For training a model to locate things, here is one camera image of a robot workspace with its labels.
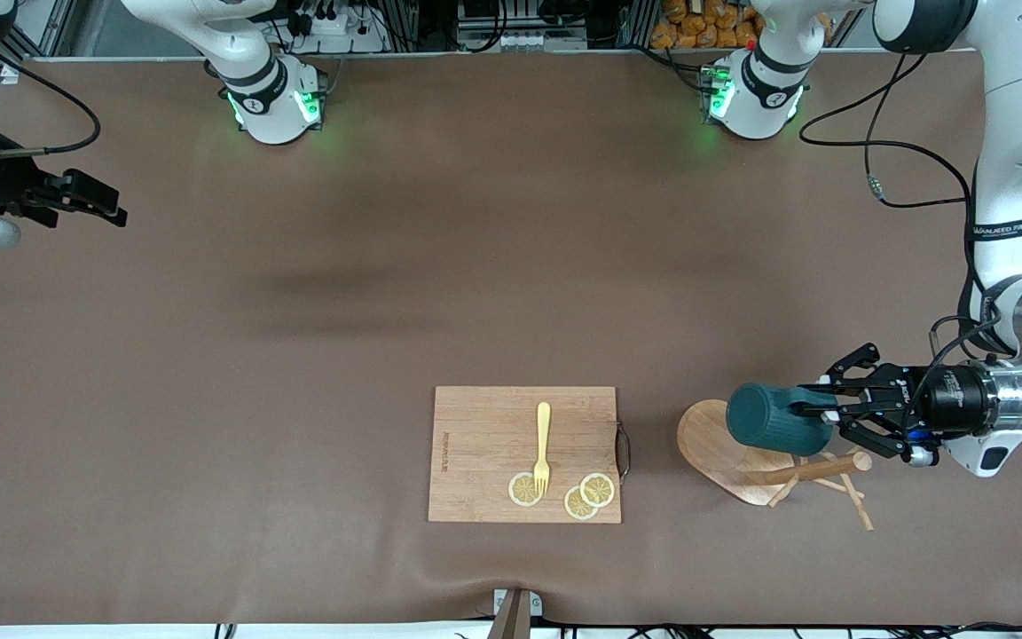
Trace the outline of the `white power strip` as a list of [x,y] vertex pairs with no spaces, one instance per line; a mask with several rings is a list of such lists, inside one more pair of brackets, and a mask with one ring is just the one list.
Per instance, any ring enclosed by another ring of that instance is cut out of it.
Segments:
[[384,16],[366,0],[280,0],[289,51],[369,54],[393,51]]

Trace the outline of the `orange snack bags pile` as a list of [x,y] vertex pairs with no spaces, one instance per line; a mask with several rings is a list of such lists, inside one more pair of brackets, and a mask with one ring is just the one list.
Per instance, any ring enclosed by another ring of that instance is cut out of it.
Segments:
[[764,28],[750,0],[660,0],[649,48],[746,48]]

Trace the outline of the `black equipment rack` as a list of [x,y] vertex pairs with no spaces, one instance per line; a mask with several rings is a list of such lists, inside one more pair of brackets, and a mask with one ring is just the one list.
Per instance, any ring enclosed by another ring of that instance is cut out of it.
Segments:
[[400,52],[580,52],[649,43],[660,0],[369,0]]

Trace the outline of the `bamboo cutting board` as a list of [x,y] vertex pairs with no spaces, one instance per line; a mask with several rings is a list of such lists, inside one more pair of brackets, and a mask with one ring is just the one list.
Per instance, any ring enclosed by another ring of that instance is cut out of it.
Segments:
[[[512,504],[508,481],[535,469],[536,409],[552,407],[550,485],[532,507]],[[431,425],[428,519],[454,524],[620,524],[614,387],[437,387]],[[604,473],[613,502],[587,521],[565,513],[564,494]]]

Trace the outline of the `yellow plastic fork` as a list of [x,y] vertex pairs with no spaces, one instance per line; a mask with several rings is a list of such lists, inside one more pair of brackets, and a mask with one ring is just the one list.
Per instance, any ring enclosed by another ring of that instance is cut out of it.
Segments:
[[535,478],[536,496],[542,498],[550,485],[551,466],[548,460],[548,445],[550,445],[552,407],[546,401],[539,403],[536,409],[537,458],[532,478]]

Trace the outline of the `brown table mat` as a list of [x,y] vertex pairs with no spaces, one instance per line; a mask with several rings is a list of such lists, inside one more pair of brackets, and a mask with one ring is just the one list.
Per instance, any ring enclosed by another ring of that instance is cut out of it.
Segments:
[[[1022,624],[1022,446],[739,504],[685,409],[925,363],[963,211],[862,154],[743,142],[640,54],[354,59],[323,130],[263,146],[199,62],[41,62],[101,118],[44,161],[117,186],[0,249],[0,624],[471,618]],[[614,387],[621,524],[427,518],[442,385]]]

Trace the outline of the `dark green ribbed mug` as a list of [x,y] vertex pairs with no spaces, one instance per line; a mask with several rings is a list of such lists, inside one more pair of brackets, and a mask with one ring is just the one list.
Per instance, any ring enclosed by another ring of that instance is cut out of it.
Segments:
[[744,446],[810,457],[831,441],[834,431],[822,416],[837,407],[828,393],[746,383],[727,400],[727,432]]

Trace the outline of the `wooden mug tree rack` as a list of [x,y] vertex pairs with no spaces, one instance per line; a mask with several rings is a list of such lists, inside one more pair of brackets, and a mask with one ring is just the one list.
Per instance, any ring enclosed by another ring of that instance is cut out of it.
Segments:
[[676,441],[685,462],[743,504],[775,507],[802,483],[826,486],[848,497],[865,530],[875,530],[864,494],[851,476],[868,472],[875,461],[855,449],[850,453],[818,453],[811,458],[746,446],[727,432],[727,403],[703,400],[678,421]]

